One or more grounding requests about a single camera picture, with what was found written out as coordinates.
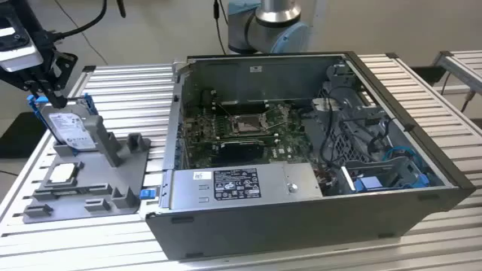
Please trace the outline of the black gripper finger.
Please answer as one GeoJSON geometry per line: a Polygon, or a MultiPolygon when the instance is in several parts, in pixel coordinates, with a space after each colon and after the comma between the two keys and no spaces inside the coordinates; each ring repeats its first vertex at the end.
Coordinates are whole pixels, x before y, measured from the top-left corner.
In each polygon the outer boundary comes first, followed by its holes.
{"type": "Polygon", "coordinates": [[[2,70],[2,81],[23,91],[29,91],[33,95],[47,95],[54,92],[50,75],[37,69],[17,72],[2,70]]]}
{"type": "Polygon", "coordinates": [[[59,75],[55,77],[54,87],[54,101],[51,102],[55,108],[65,108],[67,105],[67,98],[62,94],[62,90],[67,86],[69,79],[73,74],[74,67],[78,63],[79,57],[71,53],[62,53],[55,51],[55,63],[54,67],[58,67],[61,70],[59,75]]]}

